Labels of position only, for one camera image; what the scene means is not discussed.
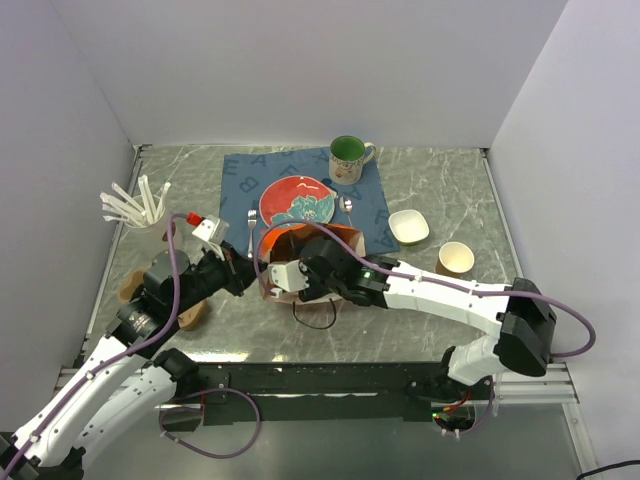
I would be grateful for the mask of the orange paper bag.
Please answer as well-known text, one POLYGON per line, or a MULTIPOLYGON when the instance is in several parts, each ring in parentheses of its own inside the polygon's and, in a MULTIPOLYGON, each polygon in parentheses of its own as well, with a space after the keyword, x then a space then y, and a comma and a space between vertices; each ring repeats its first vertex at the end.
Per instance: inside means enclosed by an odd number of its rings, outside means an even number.
POLYGON ((332 271, 347 272, 361 269, 359 258, 365 254, 362 232, 337 224, 280 222, 254 239, 253 261, 262 299, 291 308, 293 319, 312 330, 328 330, 337 321, 333 299, 303 303, 299 291, 305 288, 302 271, 328 275, 332 271), (305 305, 328 305, 331 320, 324 325, 303 321, 297 309, 305 305))

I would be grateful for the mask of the brown cardboard cup carrier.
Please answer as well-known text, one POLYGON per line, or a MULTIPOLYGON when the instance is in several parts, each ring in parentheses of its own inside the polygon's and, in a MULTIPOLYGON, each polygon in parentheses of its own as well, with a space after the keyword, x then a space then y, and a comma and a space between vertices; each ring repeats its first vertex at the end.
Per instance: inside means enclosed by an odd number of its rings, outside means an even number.
MULTIPOLYGON (((142 286, 143 277, 146 270, 139 268, 129 273, 118 290, 118 299, 121 304, 128 303, 134 296, 135 291, 142 286)), ((205 300, 200 301, 178 316, 178 325, 181 330, 189 331, 195 329, 207 309, 205 300)))

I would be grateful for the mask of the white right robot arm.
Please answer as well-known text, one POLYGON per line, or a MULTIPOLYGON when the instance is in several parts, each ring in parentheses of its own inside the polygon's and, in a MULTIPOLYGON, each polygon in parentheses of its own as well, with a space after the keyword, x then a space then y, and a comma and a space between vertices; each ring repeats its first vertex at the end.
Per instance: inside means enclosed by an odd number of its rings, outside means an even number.
POLYGON ((542 377, 547 372, 557 317, 528 279, 510 285, 455 280, 390 257, 361 258, 329 238, 316 238, 302 249, 300 270, 312 287, 355 305, 424 312, 481 331, 481 338, 443 355, 437 385, 448 398, 460 398, 498 373, 542 377))

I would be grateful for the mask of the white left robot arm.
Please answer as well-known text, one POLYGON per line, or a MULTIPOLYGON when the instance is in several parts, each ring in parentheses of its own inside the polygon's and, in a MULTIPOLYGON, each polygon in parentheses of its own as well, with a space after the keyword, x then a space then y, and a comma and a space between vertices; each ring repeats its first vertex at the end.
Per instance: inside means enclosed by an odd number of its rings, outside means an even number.
POLYGON ((1 439, 4 479, 80 479, 105 448, 156 406, 190 400, 199 366, 162 347, 183 312, 220 290, 241 296, 266 265, 229 244, 197 264, 159 253, 95 349, 29 422, 1 439))

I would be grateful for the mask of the silver fork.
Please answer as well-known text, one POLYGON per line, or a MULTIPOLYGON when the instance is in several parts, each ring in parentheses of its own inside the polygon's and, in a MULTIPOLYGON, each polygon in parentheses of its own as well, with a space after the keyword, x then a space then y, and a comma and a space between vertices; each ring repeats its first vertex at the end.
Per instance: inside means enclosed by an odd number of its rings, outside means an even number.
POLYGON ((247 213, 247 225, 248 225, 248 247, 247 257, 252 259, 254 257, 254 230, 257 226, 257 210, 251 209, 247 213))

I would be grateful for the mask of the silver spoon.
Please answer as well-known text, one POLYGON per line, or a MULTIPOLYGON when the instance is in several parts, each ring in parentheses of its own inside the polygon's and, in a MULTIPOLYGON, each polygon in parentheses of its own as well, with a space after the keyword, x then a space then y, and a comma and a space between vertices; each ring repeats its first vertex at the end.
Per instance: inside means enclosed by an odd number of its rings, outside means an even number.
POLYGON ((339 198, 339 207, 340 210, 346 215, 349 226, 352 227, 353 221, 351 214, 353 211, 353 201, 346 196, 341 196, 339 198))

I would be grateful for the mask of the white square bowl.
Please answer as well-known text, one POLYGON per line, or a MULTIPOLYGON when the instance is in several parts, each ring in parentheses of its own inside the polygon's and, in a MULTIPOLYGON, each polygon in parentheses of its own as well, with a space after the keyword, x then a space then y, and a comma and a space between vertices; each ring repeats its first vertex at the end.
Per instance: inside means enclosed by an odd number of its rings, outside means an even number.
POLYGON ((430 234, 425 217, 417 210, 405 209, 392 213, 388 219, 394 238, 401 244, 415 244, 425 240, 430 234))

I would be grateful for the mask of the red teal floral plate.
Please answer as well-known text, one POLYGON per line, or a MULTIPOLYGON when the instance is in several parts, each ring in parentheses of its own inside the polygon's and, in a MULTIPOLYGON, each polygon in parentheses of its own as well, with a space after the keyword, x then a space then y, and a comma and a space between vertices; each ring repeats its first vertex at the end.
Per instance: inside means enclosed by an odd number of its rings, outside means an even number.
POLYGON ((287 219, 328 223, 335 213, 334 195, 312 177, 288 176, 265 189, 259 200, 259 213, 267 226, 287 219))

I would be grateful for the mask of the blue letter placemat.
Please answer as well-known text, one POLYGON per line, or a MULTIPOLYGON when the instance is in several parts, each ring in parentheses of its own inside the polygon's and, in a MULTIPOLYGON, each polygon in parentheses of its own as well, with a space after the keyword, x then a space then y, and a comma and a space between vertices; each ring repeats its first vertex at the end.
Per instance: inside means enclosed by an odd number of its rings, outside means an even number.
POLYGON ((400 250, 390 231, 389 208, 377 163, 369 161, 360 180, 342 186, 329 178, 327 147, 276 153, 229 154, 224 158, 219 217, 230 224, 225 240, 241 253, 248 248, 248 211, 259 208, 263 192, 275 181, 289 176, 309 176, 353 202, 350 216, 334 207, 334 223, 352 224, 364 234, 368 254, 400 250))

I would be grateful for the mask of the white straw holder cup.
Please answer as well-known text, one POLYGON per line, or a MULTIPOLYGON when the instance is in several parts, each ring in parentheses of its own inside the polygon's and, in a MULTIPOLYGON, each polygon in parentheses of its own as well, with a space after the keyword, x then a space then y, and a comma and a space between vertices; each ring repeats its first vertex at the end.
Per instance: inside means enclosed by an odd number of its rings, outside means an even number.
POLYGON ((126 230, 132 235, 137 248, 149 257, 168 249, 168 222, 170 212, 163 208, 158 221, 150 226, 135 227, 125 223, 126 230))

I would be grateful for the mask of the green interior ceramic mug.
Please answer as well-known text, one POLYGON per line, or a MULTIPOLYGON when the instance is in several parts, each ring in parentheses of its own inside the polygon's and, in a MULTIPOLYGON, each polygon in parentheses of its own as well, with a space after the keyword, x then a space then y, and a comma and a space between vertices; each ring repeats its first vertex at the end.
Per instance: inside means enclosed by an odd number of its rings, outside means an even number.
POLYGON ((329 178, 339 185, 354 185, 364 165, 375 158, 377 147, 370 142, 344 135, 335 138, 329 147, 329 178))

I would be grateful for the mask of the white wrapped straws bundle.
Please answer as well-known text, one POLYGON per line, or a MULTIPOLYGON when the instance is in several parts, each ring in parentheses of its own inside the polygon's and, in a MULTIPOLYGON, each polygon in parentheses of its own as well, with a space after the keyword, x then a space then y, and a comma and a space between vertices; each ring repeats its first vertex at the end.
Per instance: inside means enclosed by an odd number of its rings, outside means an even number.
POLYGON ((103 216, 107 222, 120 222, 133 228, 146 228, 155 225, 166 213, 166 203, 171 183, 165 182, 158 194, 151 191, 149 178, 141 175, 137 179, 139 195, 134 197, 120 185, 113 183, 114 195, 101 192, 100 200, 103 216))

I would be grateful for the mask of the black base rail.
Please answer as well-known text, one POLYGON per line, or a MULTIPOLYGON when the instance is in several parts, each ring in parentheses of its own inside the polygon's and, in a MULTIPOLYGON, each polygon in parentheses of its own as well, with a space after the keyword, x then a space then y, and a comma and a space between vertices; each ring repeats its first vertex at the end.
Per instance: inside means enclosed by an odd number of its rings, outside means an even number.
POLYGON ((168 405, 199 405, 206 426, 262 421, 400 418, 429 422, 436 405, 490 398, 490 380, 469 387, 436 362, 201 363, 168 405))

